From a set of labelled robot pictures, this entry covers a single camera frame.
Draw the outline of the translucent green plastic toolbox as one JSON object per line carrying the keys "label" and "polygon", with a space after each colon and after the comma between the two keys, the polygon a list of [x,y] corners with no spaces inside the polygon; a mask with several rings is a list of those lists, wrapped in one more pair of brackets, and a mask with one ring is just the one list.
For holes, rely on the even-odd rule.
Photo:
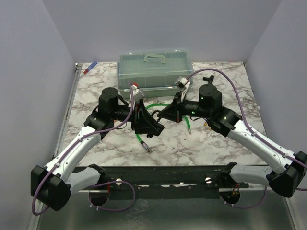
{"label": "translucent green plastic toolbox", "polygon": [[156,49],[125,52],[117,62],[118,91],[130,97],[128,83],[136,83],[145,97],[174,96],[180,77],[194,72],[189,52],[185,49]]}

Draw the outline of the blue red screwdriver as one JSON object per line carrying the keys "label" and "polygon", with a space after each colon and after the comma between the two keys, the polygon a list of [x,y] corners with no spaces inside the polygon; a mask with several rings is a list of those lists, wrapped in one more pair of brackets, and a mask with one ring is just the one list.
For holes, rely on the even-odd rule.
{"label": "blue red screwdriver", "polygon": [[87,74],[91,69],[93,69],[97,65],[97,61],[91,63],[83,72],[83,74]]}

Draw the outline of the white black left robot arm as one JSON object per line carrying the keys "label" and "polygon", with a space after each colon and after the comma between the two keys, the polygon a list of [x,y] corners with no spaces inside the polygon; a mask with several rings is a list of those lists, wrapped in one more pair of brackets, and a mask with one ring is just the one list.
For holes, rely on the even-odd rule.
{"label": "white black left robot arm", "polygon": [[143,100],[138,96],[141,90],[130,86],[131,104],[123,101],[117,89],[107,87],[102,90],[98,106],[87,117],[75,139],[52,161],[44,167],[35,166],[31,171],[32,212],[35,202],[41,201],[47,207],[58,211],[69,201],[70,197],[87,187],[102,189],[106,185],[106,177],[102,170],[94,165],[74,173],[77,164],[97,145],[110,131],[116,130],[115,121],[120,125],[131,123],[136,134],[159,136],[164,126],[156,121],[146,110]]}

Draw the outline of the black metal base rail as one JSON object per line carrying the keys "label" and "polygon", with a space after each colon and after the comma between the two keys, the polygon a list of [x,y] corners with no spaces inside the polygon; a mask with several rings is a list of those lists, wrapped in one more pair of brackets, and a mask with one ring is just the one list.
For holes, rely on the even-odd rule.
{"label": "black metal base rail", "polygon": [[220,191],[231,191],[236,185],[268,186],[268,165],[242,165],[231,162],[211,166],[106,166],[91,165],[100,173],[99,183],[121,179],[128,184],[111,185],[110,199],[218,199]]}

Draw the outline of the green cable lock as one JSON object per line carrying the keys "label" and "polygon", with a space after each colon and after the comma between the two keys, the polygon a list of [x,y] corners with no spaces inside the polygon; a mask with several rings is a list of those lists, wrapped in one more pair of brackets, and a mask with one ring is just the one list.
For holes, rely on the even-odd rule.
{"label": "green cable lock", "polygon": [[[157,107],[157,106],[168,106],[167,103],[154,103],[154,104],[150,104],[148,106],[146,106],[146,109],[149,109],[149,108],[153,108],[153,107]],[[191,134],[191,127],[190,127],[190,122],[188,120],[188,118],[186,116],[183,116],[184,117],[184,120],[186,121],[186,124],[187,124],[187,128],[188,128],[188,133]],[[141,139],[140,135],[136,134],[136,137],[139,141],[139,143],[142,145],[142,147],[148,152],[148,153],[151,153],[151,148]]]}

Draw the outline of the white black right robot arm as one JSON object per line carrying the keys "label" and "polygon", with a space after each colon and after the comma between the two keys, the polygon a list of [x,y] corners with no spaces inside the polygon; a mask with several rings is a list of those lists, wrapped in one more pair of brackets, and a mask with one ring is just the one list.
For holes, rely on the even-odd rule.
{"label": "white black right robot arm", "polygon": [[190,101],[177,92],[171,104],[158,117],[181,122],[183,116],[207,119],[215,132],[243,145],[261,158],[265,166],[234,164],[221,175],[223,186],[230,188],[237,183],[269,186],[283,197],[292,197],[306,174],[307,155],[287,150],[253,128],[248,128],[242,116],[222,105],[222,93],[212,84],[199,88],[198,101]]}

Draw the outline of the yellow handled needle-nose pliers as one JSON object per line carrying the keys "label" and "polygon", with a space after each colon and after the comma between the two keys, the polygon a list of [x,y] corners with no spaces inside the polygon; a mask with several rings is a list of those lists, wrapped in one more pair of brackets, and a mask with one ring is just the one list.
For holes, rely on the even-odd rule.
{"label": "yellow handled needle-nose pliers", "polygon": [[206,130],[212,130],[212,128],[211,128],[211,127],[209,127],[209,125],[208,125],[208,123],[207,123],[207,122],[205,122],[205,123],[204,123],[204,127],[205,127],[205,129],[206,129]]}

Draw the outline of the black padlock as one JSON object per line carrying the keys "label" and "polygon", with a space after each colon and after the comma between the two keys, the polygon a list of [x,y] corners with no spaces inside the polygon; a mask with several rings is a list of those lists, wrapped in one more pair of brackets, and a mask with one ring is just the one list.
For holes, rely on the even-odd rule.
{"label": "black padlock", "polygon": [[151,118],[150,118],[150,123],[152,125],[151,135],[153,135],[153,136],[159,136],[164,129],[164,126],[159,123],[161,119],[160,118],[155,119],[153,117],[154,115],[159,115],[160,112],[161,112],[160,110],[154,110],[151,113]]}

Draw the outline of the left side aluminium rail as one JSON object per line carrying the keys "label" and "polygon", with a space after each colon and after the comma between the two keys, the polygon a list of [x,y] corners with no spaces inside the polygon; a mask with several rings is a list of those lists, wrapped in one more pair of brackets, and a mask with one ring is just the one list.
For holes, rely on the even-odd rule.
{"label": "left side aluminium rail", "polygon": [[55,151],[53,153],[53,158],[55,158],[62,149],[62,145],[63,145],[65,135],[66,135],[66,129],[67,129],[67,126],[68,126],[69,117],[70,117],[70,114],[71,114],[72,103],[73,103],[74,96],[75,96],[75,93],[76,93],[76,87],[78,85],[78,80],[79,80],[80,75],[81,75],[82,66],[83,65],[81,63],[76,63],[76,70],[75,70],[75,75],[74,75],[74,79],[73,79],[73,82],[72,82],[72,88],[71,88],[71,91],[70,91],[69,99],[68,99],[66,110],[65,110],[65,113],[64,113],[64,118],[63,118],[63,122],[62,122],[62,125],[61,125],[59,138],[58,138],[58,141],[57,141],[57,144],[56,144]]}

